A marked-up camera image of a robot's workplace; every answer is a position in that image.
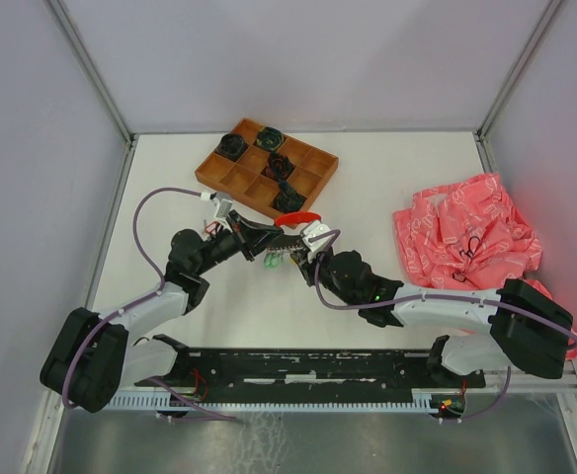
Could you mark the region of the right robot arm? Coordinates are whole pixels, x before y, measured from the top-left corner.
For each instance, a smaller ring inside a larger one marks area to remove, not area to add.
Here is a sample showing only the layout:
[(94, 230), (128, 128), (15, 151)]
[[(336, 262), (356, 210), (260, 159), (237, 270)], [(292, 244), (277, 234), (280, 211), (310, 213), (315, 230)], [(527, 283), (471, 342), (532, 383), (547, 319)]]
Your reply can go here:
[(440, 290), (378, 276), (357, 251), (297, 251), (291, 257), (317, 293), (338, 298), (328, 308), (355, 311), (380, 328), (454, 329), (455, 335), (435, 340), (425, 363), (427, 377), (439, 386), (504, 367), (558, 379), (568, 353), (577, 349), (572, 315), (521, 279), (486, 290)]

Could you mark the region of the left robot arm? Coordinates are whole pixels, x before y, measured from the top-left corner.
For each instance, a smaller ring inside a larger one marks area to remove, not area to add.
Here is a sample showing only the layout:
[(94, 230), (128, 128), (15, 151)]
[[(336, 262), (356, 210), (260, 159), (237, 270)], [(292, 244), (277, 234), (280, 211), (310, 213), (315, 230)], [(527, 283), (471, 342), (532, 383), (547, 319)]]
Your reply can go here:
[(96, 413), (122, 386), (151, 376), (171, 385), (185, 382), (191, 362), (174, 345), (153, 339), (141, 349), (136, 340), (195, 310), (209, 288), (206, 272), (237, 254), (252, 261), (284, 234), (276, 225), (250, 221), (235, 210), (226, 222), (208, 238), (193, 229), (177, 232), (164, 275), (136, 300), (108, 314), (72, 310), (42, 365), (41, 384), (69, 406)]

